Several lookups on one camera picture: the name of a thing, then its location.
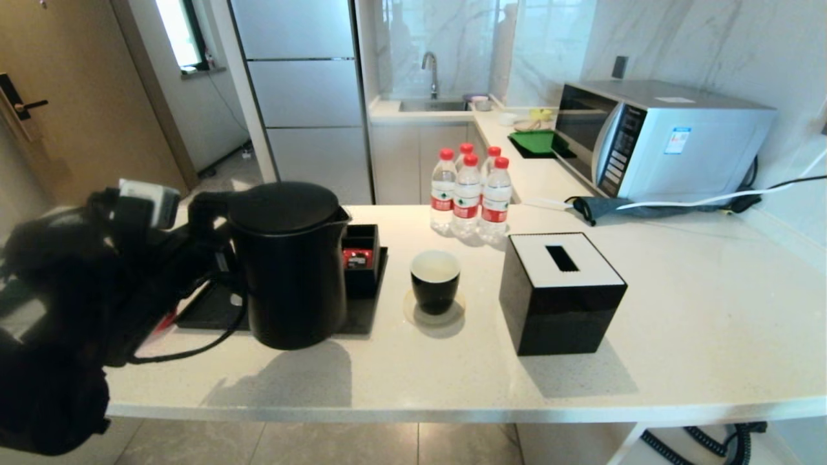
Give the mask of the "black electric kettle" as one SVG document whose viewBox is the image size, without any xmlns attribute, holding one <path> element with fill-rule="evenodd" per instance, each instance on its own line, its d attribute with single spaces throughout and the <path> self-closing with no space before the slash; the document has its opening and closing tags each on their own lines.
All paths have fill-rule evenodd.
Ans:
<svg viewBox="0 0 827 465">
<path fill-rule="evenodd" d="M 330 189 L 302 181 L 204 192 L 189 210 L 227 210 L 246 282 L 252 335 L 292 351 L 336 333 L 348 315 L 342 237 L 351 216 Z"/>
</svg>

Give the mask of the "black compartment organizer box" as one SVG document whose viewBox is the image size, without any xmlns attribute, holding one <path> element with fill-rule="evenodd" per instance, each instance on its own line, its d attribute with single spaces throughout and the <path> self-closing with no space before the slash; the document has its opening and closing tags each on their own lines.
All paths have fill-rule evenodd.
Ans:
<svg viewBox="0 0 827 465">
<path fill-rule="evenodd" d="M 345 269 L 344 267 L 348 298 L 374 297 L 378 288 L 381 261 L 378 225 L 348 225 L 342 237 L 342 250 L 344 248 L 372 249 L 374 251 L 374 267 L 372 269 Z"/>
</svg>

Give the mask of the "black rectangular serving tray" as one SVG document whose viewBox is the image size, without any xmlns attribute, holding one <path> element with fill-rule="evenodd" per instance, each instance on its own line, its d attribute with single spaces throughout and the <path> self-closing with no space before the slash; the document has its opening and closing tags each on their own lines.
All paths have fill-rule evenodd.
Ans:
<svg viewBox="0 0 827 465">
<path fill-rule="evenodd" d="M 372 298 L 348 298 L 348 315 L 337 336 L 368 336 L 374 324 L 376 300 L 384 276 L 389 248 L 381 247 L 380 274 L 376 294 Z M 222 331 L 227 329 L 240 310 L 239 304 L 231 303 L 235 294 L 220 284 L 207 284 L 195 299 L 187 304 L 175 318 L 180 329 Z"/>
</svg>

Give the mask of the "white refrigerator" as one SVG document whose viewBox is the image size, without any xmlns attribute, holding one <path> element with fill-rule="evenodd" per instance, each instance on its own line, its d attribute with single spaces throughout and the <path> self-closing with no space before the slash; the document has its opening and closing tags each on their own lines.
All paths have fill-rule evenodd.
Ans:
<svg viewBox="0 0 827 465">
<path fill-rule="evenodd" d="M 353 0 L 229 0 L 275 176 L 372 204 Z"/>
</svg>

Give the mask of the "brown wooden door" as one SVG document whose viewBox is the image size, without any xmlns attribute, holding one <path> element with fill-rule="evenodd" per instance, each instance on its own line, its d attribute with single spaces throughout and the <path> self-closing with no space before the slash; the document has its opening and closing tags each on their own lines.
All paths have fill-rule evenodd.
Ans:
<svg viewBox="0 0 827 465">
<path fill-rule="evenodd" d="M 121 179 L 188 193 L 113 0 L 0 0 L 0 74 L 29 111 L 30 140 L 0 94 L 0 202 L 81 203 Z"/>
</svg>

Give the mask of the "bright window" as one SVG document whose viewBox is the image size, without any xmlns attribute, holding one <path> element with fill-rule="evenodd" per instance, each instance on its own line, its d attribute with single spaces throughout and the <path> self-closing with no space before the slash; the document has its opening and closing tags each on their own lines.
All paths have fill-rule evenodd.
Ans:
<svg viewBox="0 0 827 465">
<path fill-rule="evenodd" d="M 181 74 L 210 69 L 194 0 L 154 0 Z"/>
</svg>

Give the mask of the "white kitchen base cabinet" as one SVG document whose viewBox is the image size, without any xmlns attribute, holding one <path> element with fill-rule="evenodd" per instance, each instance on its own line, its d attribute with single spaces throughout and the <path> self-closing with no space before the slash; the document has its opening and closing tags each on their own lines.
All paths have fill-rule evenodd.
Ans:
<svg viewBox="0 0 827 465">
<path fill-rule="evenodd" d="M 378 204 L 426 204 L 438 152 L 470 143 L 482 156 L 487 143 L 475 123 L 379 123 L 370 129 Z"/>
</svg>

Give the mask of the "black cup white inside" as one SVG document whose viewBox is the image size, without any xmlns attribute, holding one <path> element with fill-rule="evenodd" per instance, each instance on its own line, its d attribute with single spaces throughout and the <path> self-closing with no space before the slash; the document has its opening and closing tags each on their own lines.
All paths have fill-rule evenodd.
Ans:
<svg viewBox="0 0 827 465">
<path fill-rule="evenodd" d="M 410 263 L 410 278 L 417 306 L 428 315 L 445 314 L 457 294 L 461 266 L 448 251 L 426 250 Z"/>
</svg>

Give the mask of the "clear glass coaster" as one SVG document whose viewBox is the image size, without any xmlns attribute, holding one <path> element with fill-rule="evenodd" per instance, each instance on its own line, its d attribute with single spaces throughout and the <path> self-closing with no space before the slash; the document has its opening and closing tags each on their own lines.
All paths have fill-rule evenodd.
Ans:
<svg viewBox="0 0 827 465">
<path fill-rule="evenodd" d="M 465 312 L 466 297 L 463 292 L 458 292 L 450 307 L 445 313 L 440 315 L 426 314 L 426 312 L 420 309 L 414 292 L 411 290 L 405 294 L 403 300 L 403 315 L 408 323 L 426 327 L 427 329 L 439 329 L 440 327 L 452 325 L 464 318 Z"/>
</svg>

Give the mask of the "steel kitchen sink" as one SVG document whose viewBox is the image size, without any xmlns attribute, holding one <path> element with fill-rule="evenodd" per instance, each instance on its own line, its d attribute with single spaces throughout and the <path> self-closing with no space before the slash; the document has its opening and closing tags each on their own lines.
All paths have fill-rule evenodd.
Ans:
<svg viewBox="0 0 827 465">
<path fill-rule="evenodd" d="M 407 99 L 402 100 L 399 112 L 468 112 L 470 104 L 460 100 Z"/>
</svg>

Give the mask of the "chrome sink faucet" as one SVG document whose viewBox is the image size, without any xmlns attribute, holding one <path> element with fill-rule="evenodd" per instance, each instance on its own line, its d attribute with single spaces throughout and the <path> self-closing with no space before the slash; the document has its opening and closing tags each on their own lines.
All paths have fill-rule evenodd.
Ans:
<svg viewBox="0 0 827 465">
<path fill-rule="evenodd" d="M 423 54 L 421 61 L 421 70 L 430 70 L 430 98 L 431 100 L 438 100 L 439 97 L 439 79 L 438 79 L 438 61 L 437 57 L 431 51 L 426 51 Z"/>
</svg>

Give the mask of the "black cooktop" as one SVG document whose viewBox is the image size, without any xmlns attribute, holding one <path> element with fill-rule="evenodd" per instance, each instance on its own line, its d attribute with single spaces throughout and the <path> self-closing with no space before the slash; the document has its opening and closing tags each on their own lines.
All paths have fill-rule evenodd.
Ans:
<svg viewBox="0 0 827 465">
<path fill-rule="evenodd" d="M 540 159 L 573 159 L 576 158 L 576 154 L 573 153 L 565 144 L 564 141 L 561 140 L 549 140 L 543 142 L 541 145 L 535 145 L 534 149 L 531 147 L 526 147 L 526 145 L 522 145 L 520 142 L 509 139 L 510 143 L 513 145 L 514 149 L 517 150 L 520 156 L 523 159 L 527 160 L 540 160 Z"/>
</svg>

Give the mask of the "green plastic tray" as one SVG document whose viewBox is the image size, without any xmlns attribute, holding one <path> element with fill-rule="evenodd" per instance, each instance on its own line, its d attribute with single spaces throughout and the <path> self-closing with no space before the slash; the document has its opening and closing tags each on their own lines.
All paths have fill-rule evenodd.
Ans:
<svg viewBox="0 0 827 465">
<path fill-rule="evenodd" d="M 565 144 L 569 143 L 561 136 L 556 135 L 555 130 L 526 130 L 525 132 L 512 132 L 508 135 L 508 139 L 514 139 L 526 147 L 534 149 L 535 145 L 541 145 L 543 142 L 549 140 L 561 140 Z"/>
</svg>

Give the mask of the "black tissue box white top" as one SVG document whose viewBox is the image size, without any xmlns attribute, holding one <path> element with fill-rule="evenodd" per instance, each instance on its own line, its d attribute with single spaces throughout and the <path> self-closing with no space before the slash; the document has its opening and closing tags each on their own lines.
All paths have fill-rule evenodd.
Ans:
<svg viewBox="0 0 827 465">
<path fill-rule="evenodd" d="M 627 289 L 585 233 L 506 239 L 499 303 L 519 357 L 595 353 Z"/>
</svg>

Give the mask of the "silver microwave oven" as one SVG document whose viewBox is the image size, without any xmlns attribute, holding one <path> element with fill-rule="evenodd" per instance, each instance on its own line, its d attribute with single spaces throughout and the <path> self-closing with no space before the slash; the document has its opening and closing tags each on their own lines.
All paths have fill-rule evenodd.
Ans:
<svg viewBox="0 0 827 465">
<path fill-rule="evenodd" d="M 552 150 L 603 197 L 694 202 L 736 191 L 776 117 L 764 104 L 677 83 L 569 82 Z"/>
</svg>

